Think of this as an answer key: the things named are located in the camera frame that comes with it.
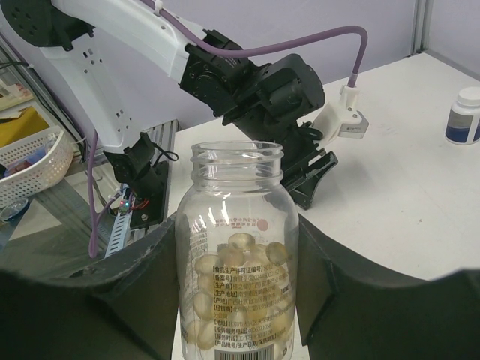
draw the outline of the black plastic part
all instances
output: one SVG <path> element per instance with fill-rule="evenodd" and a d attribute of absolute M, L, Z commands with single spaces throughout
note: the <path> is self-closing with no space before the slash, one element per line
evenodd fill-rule
<path fill-rule="evenodd" d="M 170 359 L 179 304 L 174 220 L 70 277 L 0 269 L 1 357 Z M 310 359 L 480 359 L 480 271 L 419 280 L 303 217 L 298 257 L 298 320 Z"/>
<path fill-rule="evenodd" d="M 337 156 L 333 152 L 322 156 L 316 163 L 308 166 L 301 172 L 286 172 L 282 185 L 288 190 L 293 201 L 304 210 L 312 206 L 315 192 L 323 177 L 338 165 Z"/>
<path fill-rule="evenodd" d="M 153 169 L 155 181 L 153 184 L 157 188 L 157 193 L 148 198 L 148 205 L 145 208 L 133 210 L 130 220 L 131 229 L 139 229 L 150 227 L 161 223 L 165 218 L 165 210 L 167 203 L 167 178 L 169 164 L 167 161 L 161 161 Z M 139 205 L 142 200 L 136 201 L 135 206 Z"/>
<path fill-rule="evenodd" d="M 298 256 L 298 321 L 312 360 L 480 359 L 480 271 L 419 280 L 303 218 Z"/>
<path fill-rule="evenodd" d="M 241 49 L 217 31 L 206 34 L 205 42 L 214 47 Z M 323 135 L 297 124 L 302 116 L 325 104 L 323 85 L 315 71 L 296 54 L 257 67 L 247 58 L 221 58 L 197 46 L 188 45 L 186 50 L 190 56 L 180 87 L 208 104 L 215 116 L 224 116 L 224 125 L 234 124 L 252 140 L 281 144 L 283 183 L 298 188 L 307 182 L 294 200 L 308 209 L 318 181 L 326 173 L 314 179 L 305 165 L 320 155 L 315 142 Z"/>
<path fill-rule="evenodd" d="M 171 359 L 173 219 L 73 274 L 45 281 L 0 269 L 0 284 L 2 359 Z"/>
<path fill-rule="evenodd" d="M 51 0 L 1 0 L 1 10 L 13 30 L 34 47 L 73 49 L 72 41 L 93 35 L 93 26 L 68 16 Z"/>
<path fill-rule="evenodd" d="M 168 163 L 163 161 L 153 168 L 151 160 L 154 154 L 154 144 L 146 133 L 140 133 L 140 139 L 132 148 L 126 148 L 124 154 L 105 152 L 115 179 L 130 187 L 137 199 L 136 205 L 148 200 L 145 208 L 133 211 L 132 229 L 159 224 L 165 218 Z"/>

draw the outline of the gray wall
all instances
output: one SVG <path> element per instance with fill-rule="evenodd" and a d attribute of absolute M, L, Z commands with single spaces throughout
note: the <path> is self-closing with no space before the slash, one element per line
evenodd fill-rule
<path fill-rule="evenodd" d="M 290 40 L 337 26 L 360 25 L 370 34 L 362 70 L 379 67 L 410 54 L 415 0 L 165 0 L 166 8 L 206 29 L 217 29 L 244 48 Z M 1 33 L 33 63 L 47 85 L 90 137 L 92 125 L 67 84 L 38 49 L 20 39 L 0 16 Z M 149 60 L 116 39 L 97 31 L 96 41 L 125 106 L 142 126 L 178 119 L 183 127 L 212 119 L 210 109 L 181 91 Z M 324 83 L 347 77 L 359 47 L 356 35 L 298 50 Z M 275 62 L 285 53 L 255 58 Z"/>
<path fill-rule="evenodd" d="M 480 77 L 480 1 L 433 0 L 430 50 Z"/>

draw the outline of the white pill bottle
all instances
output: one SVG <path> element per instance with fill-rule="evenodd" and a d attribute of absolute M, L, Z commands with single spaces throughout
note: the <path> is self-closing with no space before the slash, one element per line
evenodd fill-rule
<path fill-rule="evenodd" d="M 446 139 L 457 145 L 471 145 L 480 140 L 480 87 L 462 89 L 448 117 Z"/>
<path fill-rule="evenodd" d="M 281 185 L 282 147 L 195 145 L 175 243 L 186 360 L 290 360 L 299 216 Z"/>

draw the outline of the purple tube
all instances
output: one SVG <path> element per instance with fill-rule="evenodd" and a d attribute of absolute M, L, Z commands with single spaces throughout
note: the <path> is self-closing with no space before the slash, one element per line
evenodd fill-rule
<path fill-rule="evenodd" d="M 303 47 L 304 45 L 316 43 L 318 41 L 323 41 L 331 38 L 336 38 L 341 35 L 348 34 L 357 34 L 361 37 L 360 50 L 358 51 L 357 59 L 355 65 L 353 66 L 352 76 L 349 78 L 348 86 L 355 87 L 357 76 L 359 75 L 360 65 L 365 55 L 365 50 L 367 49 L 368 44 L 368 33 L 367 30 L 361 26 L 342 26 L 340 28 L 333 28 L 332 30 L 327 30 L 319 32 L 313 35 L 308 35 L 305 37 L 300 37 L 295 40 L 285 41 L 283 43 L 276 43 L 274 45 L 257 47 L 256 49 L 247 49 L 247 50 L 224 50 L 218 49 L 210 44 L 205 43 L 194 33 L 188 30 L 181 22 L 179 22 L 171 13 L 162 9 L 160 10 L 160 15 L 165 18 L 166 21 L 175 26 L 189 41 L 196 44 L 201 49 L 205 50 L 212 55 L 221 56 L 224 58 L 250 58 L 253 56 L 261 56 L 272 53 L 278 53 L 284 50 L 294 49 L 296 47 Z"/>
<path fill-rule="evenodd" d="M 100 214 L 97 214 L 95 211 L 95 198 L 93 194 L 93 167 L 95 165 L 95 149 L 98 144 L 98 134 L 97 131 L 93 133 L 93 141 L 91 142 L 90 155 L 88 156 L 88 166 L 87 166 L 87 186 L 88 186 L 88 202 L 90 203 L 90 218 L 91 218 L 91 234 L 90 242 L 88 243 L 88 255 L 94 259 L 98 255 L 98 224 L 100 223 L 101 218 L 105 215 L 107 210 L 112 206 L 112 204 L 120 197 L 119 194 L 116 194 L 110 201 L 105 205 Z"/>
<path fill-rule="evenodd" d="M 90 146 L 90 155 L 88 156 L 87 166 L 87 186 L 88 202 L 90 203 L 91 235 L 88 243 L 88 255 L 93 259 L 98 254 L 98 231 L 97 231 L 97 212 L 95 211 L 95 199 L 93 197 L 93 166 L 95 164 L 95 150 L 98 143 L 97 131 L 93 133 L 93 141 Z"/>

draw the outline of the white tabletop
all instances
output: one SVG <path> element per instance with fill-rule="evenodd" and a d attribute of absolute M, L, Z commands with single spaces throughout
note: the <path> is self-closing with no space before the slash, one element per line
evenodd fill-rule
<path fill-rule="evenodd" d="M 327 99 L 338 99 L 345 83 L 325 85 Z M 480 82 L 425 54 L 362 73 L 358 109 L 370 128 L 362 140 L 337 139 L 327 148 L 340 163 L 320 183 L 312 208 L 299 212 L 341 244 L 408 275 L 433 279 L 480 268 L 480 144 L 445 139 L 449 108 L 467 86 Z M 194 143 L 246 139 L 221 120 L 177 133 L 169 213 L 192 184 Z M 296 349 L 295 359 L 308 359 L 305 348 Z M 177 345 L 172 358 L 182 358 Z"/>

